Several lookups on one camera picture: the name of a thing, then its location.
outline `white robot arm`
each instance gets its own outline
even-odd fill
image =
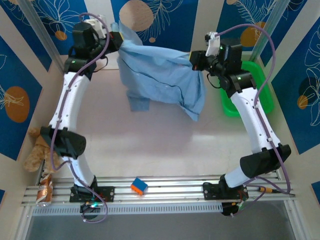
[[[62,157],[63,164],[69,163],[74,177],[71,202],[90,201],[93,192],[107,196],[112,188],[98,186],[84,155],[86,138],[77,134],[77,118],[82,98],[97,66],[94,61],[116,52],[123,42],[119,32],[106,32],[101,25],[99,21],[89,19],[73,27],[74,46],[64,64],[61,96],[49,126],[42,127],[40,131],[48,145],[53,146]],[[108,195],[108,201],[112,199],[113,196]]]
[[[207,51],[193,51],[189,60],[193,70],[206,70],[211,76],[219,78],[220,87],[235,105],[249,135],[252,154],[241,157],[239,167],[222,175],[216,186],[210,186],[213,199],[232,199],[252,178],[280,168],[275,148],[283,162],[291,154],[291,149],[289,145],[281,144],[259,99],[255,101],[257,84],[251,73],[242,69],[240,40],[220,40],[220,37],[215,37],[216,34],[209,32],[205,36]]]

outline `blue block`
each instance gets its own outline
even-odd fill
[[[139,179],[138,177],[135,178],[132,185],[135,186],[136,188],[140,189],[142,192],[144,192],[148,187],[148,185],[144,181]]]

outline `light blue shirt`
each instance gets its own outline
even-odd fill
[[[205,105],[204,76],[193,71],[189,54],[169,48],[144,46],[138,35],[119,22],[111,25],[124,41],[118,51],[120,78],[128,88],[132,111],[148,111],[150,100],[179,104],[197,121]]]

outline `stuffed toy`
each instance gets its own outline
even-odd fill
[[[46,141],[43,139],[43,137],[40,135],[40,128],[31,127],[28,130],[28,134],[31,137],[36,138],[36,140],[35,140],[35,146],[33,147],[32,152],[26,158],[23,164],[24,168],[28,172],[35,172],[40,168],[41,163],[44,160],[45,161],[44,172],[55,173],[51,165],[50,147],[48,146]],[[56,152],[53,152],[53,160],[54,160],[55,167],[56,168],[59,167],[60,158]]]

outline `purple cable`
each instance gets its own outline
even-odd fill
[[[257,196],[255,200],[253,200],[251,203],[249,203],[247,206],[245,206],[246,209],[247,209],[247,208],[250,208],[253,204],[255,204],[260,198],[262,198],[262,196],[263,196],[263,195],[266,193],[266,191],[267,191],[267,189],[266,189],[265,186],[260,186],[260,185],[247,185],[247,186],[248,186],[248,187],[263,188],[264,191],[263,191],[259,196]],[[238,211],[238,212],[236,212],[235,214],[233,214],[233,216],[237,216],[237,215],[239,215],[239,214],[242,213],[242,212],[243,212],[243,210]]]
[[[95,195],[98,199],[100,199],[100,201],[104,204],[105,206],[105,215],[102,219],[100,220],[95,220],[95,221],[92,221],[92,220],[88,220],[85,218],[85,212],[83,212],[83,214],[81,215],[81,217],[83,218],[83,221],[85,223],[88,223],[88,224],[98,224],[98,223],[102,223],[104,220],[106,220],[107,216],[108,216],[108,205],[106,203],[106,201],[98,194],[96,193],[95,191],[93,191],[89,186],[87,186],[79,177],[78,175],[76,174],[75,170],[74,170],[74,167],[72,166],[72,163],[70,161],[70,159],[68,161],[65,161],[65,162],[69,162],[70,163],[70,170],[72,172],[72,175],[75,177],[75,179],[77,179],[79,181],[79,183],[81,183],[85,189],[87,189],[89,192],[91,192],[93,195]]]
[[[102,221],[104,221],[108,215],[108,206],[107,206],[107,203],[103,200],[102,197],[99,196],[99,194],[97,194],[96,192],[94,192],[89,186],[87,186],[81,179],[79,179],[79,177],[76,175],[75,171],[74,171],[74,168],[72,166],[72,162],[70,161],[70,159],[68,161],[64,161],[62,164],[60,164],[58,167],[55,166],[55,162],[54,162],[54,146],[55,146],[55,140],[56,140],[56,137],[57,137],[57,132],[58,132],[58,129],[59,129],[59,125],[61,123],[61,117],[62,117],[62,113],[63,113],[63,110],[64,110],[64,106],[66,104],[66,100],[67,100],[67,96],[68,96],[68,93],[69,93],[69,89],[71,88],[72,84],[74,83],[74,81],[76,80],[76,78],[79,76],[79,74],[85,70],[87,67],[89,67],[90,65],[92,65],[93,63],[95,63],[97,60],[100,59],[100,57],[102,57],[107,48],[108,48],[108,45],[109,45],[109,42],[110,42],[110,34],[109,34],[109,31],[108,31],[108,27],[106,25],[106,23],[101,19],[99,18],[97,15],[95,14],[92,14],[92,13],[88,13],[88,12],[84,12],[84,13],[81,13],[79,15],[79,19],[81,22],[83,22],[83,19],[82,17],[83,16],[92,16],[94,17],[95,19],[97,19],[104,27],[104,29],[106,30],[106,42],[105,42],[105,46],[103,48],[103,50],[101,51],[101,53],[96,56],[93,60],[91,60],[90,62],[88,62],[86,65],[84,65],[82,68],[79,69],[79,71],[76,72],[76,74],[73,76],[73,78],[71,79],[70,83],[68,84],[68,87],[67,87],[67,90],[65,91],[64,95],[63,95],[63,98],[62,98],[62,101],[61,101],[61,106],[60,106],[60,110],[59,110],[59,113],[58,113],[58,121],[56,121],[56,126],[55,126],[55,129],[53,131],[53,136],[52,136],[52,141],[51,141],[51,145],[50,145],[50,160],[51,160],[51,165],[52,165],[52,168],[53,170],[55,171],[58,171],[59,169],[62,168],[63,165],[65,165],[66,163],[69,163],[70,164],[70,169],[71,169],[71,172],[74,176],[75,179],[77,179],[79,181],[79,183],[81,183],[83,185],[84,188],[86,188],[88,191],[90,191],[93,195],[97,196],[101,202],[105,205],[106,207],[106,214],[104,216],[103,219],[101,220],[97,220],[97,221],[90,221],[90,220],[87,220],[84,218],[84,215],[82,215],[83,217],[83,220],[84,222],[87,222],[87,223],[100,223]]]
[[[276,49],[275,49],[274,42],[272,41],[271,36],[267,33],[267,31],[264,30],[263,28],[257,26],[257,25],[254,25],[254,24],[249,24],[249,23],[239,24],[239,25],[237,25],[237,26],[233,26],[233,27],[231,27],[231,28],[229,28],[229,29],[227,29],[227,30],[224,30],[224,31],[222,31],[222,32],[219,32],[219,33],[216,34],[215,36],[221,36],[221,35],[226,34],[226,33],[230,32],[230,31],[232,31],[232,30],[235,30],[235,29],[238,29],[238,28],[242,28],[242,27],[253,27],[253,28],[256,28],[256,29],[258,29],[259,31],[261,31],[261,32],[268,38],[268,41],[269,41],[269,43],[270,43],[271,50],[272,50],[272,65],[271,65],[271,69],[270,69],[270,72],[269,72],[269,74],[267,75],[265,81],[263,82],[263,84],[261,85],[261,87],[260,87],[260,89],[258,90],[257,94],[255,95],[254,105],[256,106],[257,103],[258,103],[258,98],[259,98],[259,95],[261,94],[262,89],[263,89],[263,88],[265,87],[265,85],[268,83],[268,81],[269,81],[269,79],[271,78],[271,75],[272,75],[272,73],[273,73],[273,71],[274,71],[274,69],[275,69],[275,65],[276,65]],[[257,115],[258,115],[258,117],[259,117],[259,119],[260,119],[260,122],[261,122],[262,126],[263,126],[263,129],[264,129],[264,131],[265,131],[266,136],[268,137],[268,139],[271,138],[271,135],[270,135],[270,133],[269,133],[268,127],[267,127],[267,125],[266,125],[266,123],[265,123],[265,121],[264,121],[264,119],[263,119],[263,117],[262,117],[262,115],[261,115],[261,113],[260,113],[259,108],[255,108],[255,110],[256,110],[256,113],[257,113]],[[282,192],[283,194],[289,194],[290,191],[291,191],[291,185],[290,185],[290,180],[289,180],[289,176],[288,176],[288,173],[287,173],[287,169],[286,169],[286,167],[285,167],[285,165],[284,165],[284,162],[283,162],[283,160],[282,160],[282,158],[281,158],[281,156],[280,156],[280,154],[279,154],[279,151],[278,151],[278,149],[276,148],[274,142],[273,142],[273,141],[270,141],[270,145],[272,146],[272,148],[273,148],[273,150],[274,150],[274,152],[275,152],[275,155],[277,156],[278,161],[279,161],[279,163],[280,163],[280,165],[281,165],[281,168],[282,168],[282,171],[283,171],[283,175],[284,175],[284,178],[285,178],[285,181],[286,181],[286,191],[283,190],[283,189],[281,189],[281,188],[279,188],[279,187],[278,187],[277,185],[275,185],[274,183],[273,183],[273,186],[276,186],[276,188],[277,188],[280,192]],[[266,182],[269,181],[269,180],[267,180],[267,179],[265,179],[265,178],[263,178],[263,177],[259,177],[259,179],[264,180],[264,181],[266,181]]]

